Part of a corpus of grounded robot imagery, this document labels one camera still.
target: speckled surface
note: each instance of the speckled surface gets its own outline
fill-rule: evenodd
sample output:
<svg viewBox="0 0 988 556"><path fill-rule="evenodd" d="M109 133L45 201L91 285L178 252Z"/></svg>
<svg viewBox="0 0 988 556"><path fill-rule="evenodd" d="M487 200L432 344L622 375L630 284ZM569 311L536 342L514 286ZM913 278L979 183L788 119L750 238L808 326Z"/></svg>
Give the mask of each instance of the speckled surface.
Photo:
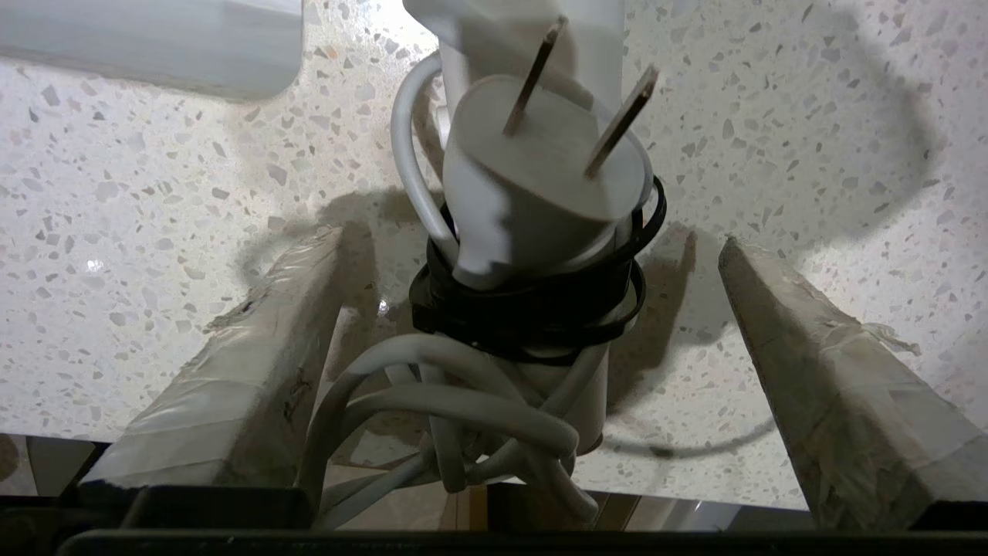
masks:
<svg viewBox="0 0 988 556"><path fill-rule="evenodd" d="M628 2L623 85L661 68L635 131L671 209L580 484L803 507L716 273L728 233L918 342L905 362L988 427L983 11ZM424 234L387 120L435 40L397 4L307 3L305 17L297 83L256 104L0 60L0 430L114 439L316 222L364 232L368 254L334 360L407 326ZM390 423L348 459L410 449L414 430Z"/></svg>

